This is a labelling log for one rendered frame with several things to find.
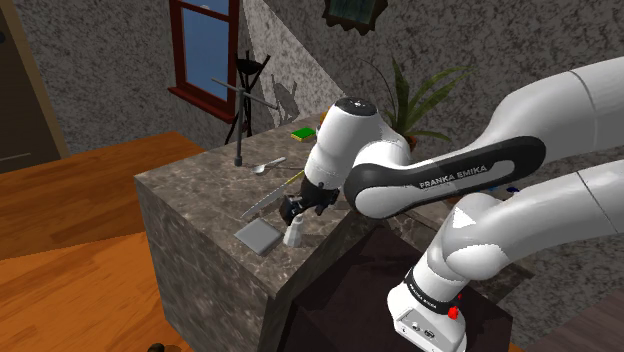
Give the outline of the dark robot stand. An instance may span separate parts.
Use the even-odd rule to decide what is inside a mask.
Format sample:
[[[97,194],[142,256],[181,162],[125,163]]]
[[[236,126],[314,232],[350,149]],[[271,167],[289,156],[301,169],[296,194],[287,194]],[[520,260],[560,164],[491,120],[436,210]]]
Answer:
[[[421,252],[378,227],[299,294],[278,352],[422,352],[395,332],[388,292]]]

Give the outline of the grey square flat block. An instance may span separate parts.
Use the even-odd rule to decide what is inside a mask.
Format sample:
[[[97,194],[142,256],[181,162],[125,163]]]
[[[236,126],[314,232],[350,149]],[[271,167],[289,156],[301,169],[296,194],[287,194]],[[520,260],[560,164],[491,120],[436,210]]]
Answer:
[[[254,219],[234,236],[255,254],[264,256],[282,238],[282,233],[261,218]]]

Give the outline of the silver spoon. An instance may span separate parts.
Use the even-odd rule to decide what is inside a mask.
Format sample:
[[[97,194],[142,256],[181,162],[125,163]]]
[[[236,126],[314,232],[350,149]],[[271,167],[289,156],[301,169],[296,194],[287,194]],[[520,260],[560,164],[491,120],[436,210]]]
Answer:
[[[269,171],[270,169],[274,168],[275,166],[281,164],[282,162],[286,160],[287,160],[286,157],[279,157],[270,162],[254,166],[250,169],[250,171],[254,174],[262,174],[262,173],[265,173],[266,171]]]

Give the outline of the white salt shaker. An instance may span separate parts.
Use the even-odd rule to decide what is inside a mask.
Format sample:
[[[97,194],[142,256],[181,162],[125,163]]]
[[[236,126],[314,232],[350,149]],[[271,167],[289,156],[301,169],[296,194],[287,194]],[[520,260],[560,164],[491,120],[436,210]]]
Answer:
[[[287,227],[283,243],[289,247],[299,247],[302,240],[303,227],[303,215],[299,214],[294,217],[291,224]]]

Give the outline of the brown door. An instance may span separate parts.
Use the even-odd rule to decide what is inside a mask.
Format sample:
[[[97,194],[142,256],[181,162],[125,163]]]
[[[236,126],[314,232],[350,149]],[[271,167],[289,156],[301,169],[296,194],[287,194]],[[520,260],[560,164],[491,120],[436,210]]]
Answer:
[[[0,0],[0,174],[68,156],[13,0]]]

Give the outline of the red framed window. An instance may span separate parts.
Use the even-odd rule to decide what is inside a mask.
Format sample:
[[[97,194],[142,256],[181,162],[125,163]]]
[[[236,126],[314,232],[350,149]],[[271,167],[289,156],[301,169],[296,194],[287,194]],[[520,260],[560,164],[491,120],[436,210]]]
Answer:
[[[168,91],[230,124],[240,0],[168,0],[175,83]]]

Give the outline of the black coat rack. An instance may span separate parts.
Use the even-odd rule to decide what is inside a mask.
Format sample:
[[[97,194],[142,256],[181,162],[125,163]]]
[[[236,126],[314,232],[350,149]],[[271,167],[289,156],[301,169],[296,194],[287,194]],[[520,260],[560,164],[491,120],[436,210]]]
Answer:
[[[249,51],[246,51],[244,58],[236,58],[236,69],[239,75],[239,80],[246,93],[250,93],[256,85],[260,73],[264,70],[271,56],[267,55],[262,63],[252,60],[249,57]],[[244,122],[242,125],[242,131],[246,133],[247,137],[253,135],[251,129],[251,99],[244,98]]]

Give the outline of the grey pole stand with crossbar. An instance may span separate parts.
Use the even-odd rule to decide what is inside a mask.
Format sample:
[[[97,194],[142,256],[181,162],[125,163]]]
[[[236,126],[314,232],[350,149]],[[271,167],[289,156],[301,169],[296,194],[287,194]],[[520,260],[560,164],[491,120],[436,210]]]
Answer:
[[[278,107],[274,104],[268,103],[256,96],[253,96],[250,93],[247,93],[246,90],[244,88],[239,88],[236,86],[232,86],[230,84],[227,84],[225,82],[222,82],[221,80],[218,80],[216,78],[212,78],[212,81],[222,85],[224,87],[226,87],[227,89],[233,91],[236,93],[236,96],[238,98],[238,120],[237,120],[237,140],[236,140],[236,155],[234,158],[234,165],[236,167],[240,167],[243,164],[243,158],[242,158],[242,128],[243,128],[243,121],[245,118],[245,100],[253,100],[255,102],[258,102],[260,104],[263,104],[271,109],[277,110]]]

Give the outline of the green potted plant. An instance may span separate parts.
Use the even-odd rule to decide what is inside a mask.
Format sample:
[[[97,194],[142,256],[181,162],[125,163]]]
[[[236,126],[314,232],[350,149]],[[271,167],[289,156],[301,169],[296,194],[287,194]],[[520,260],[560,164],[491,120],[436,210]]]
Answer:
[[[369,65],[381,77],[391,106],[391,110],[385,109],[382,113],[388,118],[391,129],[407,141],[411,151],[415,149],[421,136],[451,141],[441,132],[416,129],[415,125],[444,101],[461,80],[473,73],[475,67],[456,66],[442,70],[425,79],[416,92],[411,94],[410,85],[395,59],[392,59],[394,90],[391,90],[388,80],[377,66],[364,59],[362,62]]]

